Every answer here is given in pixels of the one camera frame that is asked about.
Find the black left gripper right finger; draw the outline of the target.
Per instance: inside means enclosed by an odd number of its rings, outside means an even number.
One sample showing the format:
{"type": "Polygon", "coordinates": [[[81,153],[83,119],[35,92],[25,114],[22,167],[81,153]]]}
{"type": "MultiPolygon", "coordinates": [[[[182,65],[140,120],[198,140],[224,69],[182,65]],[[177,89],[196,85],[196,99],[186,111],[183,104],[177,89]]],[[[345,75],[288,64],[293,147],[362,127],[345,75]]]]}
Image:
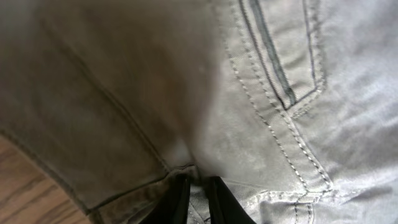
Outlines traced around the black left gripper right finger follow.
{"type": "Polygon", "coordinates": [[[255,224],[220,177],[208,179],[206,196],[211,224],[255,224]]]}

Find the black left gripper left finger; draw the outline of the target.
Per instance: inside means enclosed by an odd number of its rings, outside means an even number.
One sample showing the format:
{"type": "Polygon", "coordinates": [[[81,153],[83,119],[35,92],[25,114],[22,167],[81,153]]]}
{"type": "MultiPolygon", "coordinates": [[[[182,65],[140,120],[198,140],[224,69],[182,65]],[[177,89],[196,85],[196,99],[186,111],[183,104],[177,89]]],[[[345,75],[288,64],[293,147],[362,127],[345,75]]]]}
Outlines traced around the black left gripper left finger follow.
{"type": "Polygon", "coordinates": [[[186,224],[190,199],[190,178],[175,177],[168,191],[140,224],[186,224]]]}

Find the grey shorts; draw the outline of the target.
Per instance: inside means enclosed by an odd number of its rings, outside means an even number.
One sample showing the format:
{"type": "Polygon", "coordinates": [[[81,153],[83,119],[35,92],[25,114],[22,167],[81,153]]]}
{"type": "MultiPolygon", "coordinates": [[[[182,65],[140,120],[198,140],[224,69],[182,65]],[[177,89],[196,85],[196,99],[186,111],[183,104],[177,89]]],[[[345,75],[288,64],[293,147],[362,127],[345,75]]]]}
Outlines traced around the grey shorts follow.
{"type": "Polygon", "coordinates": [[[93,223],[397,222],[397,2],[1,2],[1,135],[93,223]]]}

